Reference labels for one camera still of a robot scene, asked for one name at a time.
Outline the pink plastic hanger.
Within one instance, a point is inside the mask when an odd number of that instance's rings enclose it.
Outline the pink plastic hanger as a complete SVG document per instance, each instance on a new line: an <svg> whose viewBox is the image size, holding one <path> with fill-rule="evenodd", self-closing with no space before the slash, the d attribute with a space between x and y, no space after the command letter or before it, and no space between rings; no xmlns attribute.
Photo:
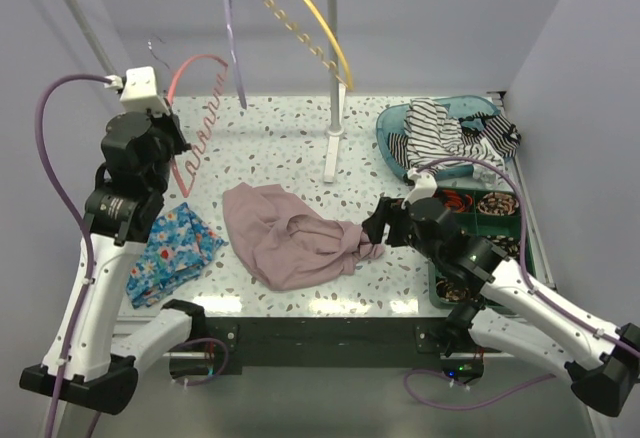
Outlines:
<svg viewBox="0 0 640 438"><path fill-rule="evenodd" d="M208 144L212 139L214 126L218 121L218 111L221 105L220 98L223 95L229 64L216 54L202 53L187 58L178 68L173 69L154 51L153 39L147 41L147 48L151 56L171 74L171 80L166 90L166 98L170 105L174 104L180 80L191 65L197 61L212 60L220 67L220 71L215 75L215 83L211 91L210 100L205 106L206 114L201 117L198 126L193 129L196 140L191 143L188 156L183 160L183 163L179 164L174 161L171 168L182 197L189 198L195 187L197 174L202 167Z"/></svg>

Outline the pink tank top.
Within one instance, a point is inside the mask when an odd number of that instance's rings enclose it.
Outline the pink tank top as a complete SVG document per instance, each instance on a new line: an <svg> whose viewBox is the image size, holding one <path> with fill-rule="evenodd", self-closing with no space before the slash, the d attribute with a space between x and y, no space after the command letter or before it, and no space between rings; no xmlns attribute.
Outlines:
<svg viewBox="0 0 640 438"><path fill-rule="evenodd" d="M279 185L241 183L223 193L222 209L237 258L272 291L305 289L352 275L361 261L385 252L360 225L325 219Z"/></svg>

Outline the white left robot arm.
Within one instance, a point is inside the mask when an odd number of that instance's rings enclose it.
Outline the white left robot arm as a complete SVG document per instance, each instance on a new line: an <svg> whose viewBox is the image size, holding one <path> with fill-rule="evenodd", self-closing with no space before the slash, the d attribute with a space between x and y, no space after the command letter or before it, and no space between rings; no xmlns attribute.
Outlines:
<svg viewBox="0 0 640 438"><path fill-rule="evenodd" d="M81 254L69 303L42 362L22 371L22 389L117 415L140 377L166 352L205 343L203 307L176 299L129 337L113 338L129 274L164 206L171 161L189 148L172 113L126 112L107 123L104 161L81 220Z"/></svg>

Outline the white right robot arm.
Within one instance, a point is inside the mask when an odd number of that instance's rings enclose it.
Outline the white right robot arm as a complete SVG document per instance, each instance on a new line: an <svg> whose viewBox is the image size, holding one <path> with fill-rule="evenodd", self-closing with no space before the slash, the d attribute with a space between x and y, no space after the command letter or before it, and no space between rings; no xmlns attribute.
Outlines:
<svg viewBox="0 0 640 438"><path fill-rule="evenodd" d="M374 244L408 246L445 281L468 291L434 332L446 354L499 350L569 384L586 406L620 415L639 382L639 328L587 312L533 278L489 240L458 224L438 199L383 197L363 230Z"/></svg>

